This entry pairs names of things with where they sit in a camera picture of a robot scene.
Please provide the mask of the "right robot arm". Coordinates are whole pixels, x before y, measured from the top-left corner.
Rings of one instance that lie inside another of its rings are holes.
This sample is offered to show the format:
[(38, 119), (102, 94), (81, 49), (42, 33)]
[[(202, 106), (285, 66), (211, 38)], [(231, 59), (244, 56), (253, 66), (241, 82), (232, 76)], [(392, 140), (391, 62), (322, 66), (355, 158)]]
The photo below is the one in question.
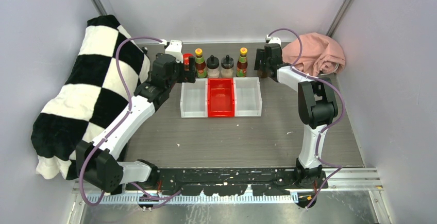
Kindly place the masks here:
[(282, 49), (277, 43), (265, 44), (256, 50), (254, 69), (266, 73), (275, 82), (290, 87), (298, 94), (298, 114), (304, 124), (304, 138), (292, 178), (297, 186), (308, 188), (322, 178), (320, 159), (324, 139), (328, 126), (338, 115), (331, 81), (304, 74), (283, 62)]

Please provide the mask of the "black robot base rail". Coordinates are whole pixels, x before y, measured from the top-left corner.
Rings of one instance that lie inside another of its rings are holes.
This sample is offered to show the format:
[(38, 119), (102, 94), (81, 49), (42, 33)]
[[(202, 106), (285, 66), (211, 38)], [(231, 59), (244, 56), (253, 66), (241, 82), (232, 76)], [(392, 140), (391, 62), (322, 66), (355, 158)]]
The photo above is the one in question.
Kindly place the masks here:
[(298, 180), (292, 167), (160, 168), (152, 182), (138, 185), (165, 195), (180, 191), (183, 196), (241, 196), (247, 192), (253, 196), (284, 196), (295, 189), (314, 193), (319, 187), (327, 188), (325, 179), (322, 172), (318, 178)]

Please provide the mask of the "white lid brown sauce jar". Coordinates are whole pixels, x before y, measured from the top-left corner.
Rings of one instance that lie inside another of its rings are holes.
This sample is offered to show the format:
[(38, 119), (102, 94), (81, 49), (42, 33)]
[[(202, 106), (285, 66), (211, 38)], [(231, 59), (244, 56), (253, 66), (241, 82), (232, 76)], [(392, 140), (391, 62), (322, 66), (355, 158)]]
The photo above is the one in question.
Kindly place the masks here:
[(268, 77), (268, 70), (258, 69), (257, 70), (257, 76), (259, 78), (267, 78)]

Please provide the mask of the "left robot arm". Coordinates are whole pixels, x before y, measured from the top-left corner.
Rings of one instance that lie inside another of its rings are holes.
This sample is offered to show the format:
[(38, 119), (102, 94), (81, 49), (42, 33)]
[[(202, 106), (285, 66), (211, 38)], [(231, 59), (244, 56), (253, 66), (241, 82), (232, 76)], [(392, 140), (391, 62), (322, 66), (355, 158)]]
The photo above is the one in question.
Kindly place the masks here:
[(177, 83), (194, 83), (195, 58), (181, 62), (158, 53), (148, 79), (140, 84), (130, 103), (92, 142), (81, 141), (75, 149), (79, 182), (88, 182), (111, 193), (121, 184), (139, 183), (144, 189), (157, 186), (157, 167), (145, 160), (120, 162), (118, 158), (138, 128), (165, 103)]

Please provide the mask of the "red lid chili sauce jar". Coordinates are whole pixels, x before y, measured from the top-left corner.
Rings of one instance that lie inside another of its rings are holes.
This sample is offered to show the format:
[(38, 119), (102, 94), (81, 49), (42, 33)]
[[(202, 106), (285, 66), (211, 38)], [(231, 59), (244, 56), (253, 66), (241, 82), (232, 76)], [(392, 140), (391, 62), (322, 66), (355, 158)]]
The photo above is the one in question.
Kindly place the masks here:
[(194, 56), (191, 53), (185, 53), (183, 54), (183, 62), (184, 62), (184, 71), (185, 74), (193, 75), (194, 74), (194, 68), (192, 67), (194, 60)]

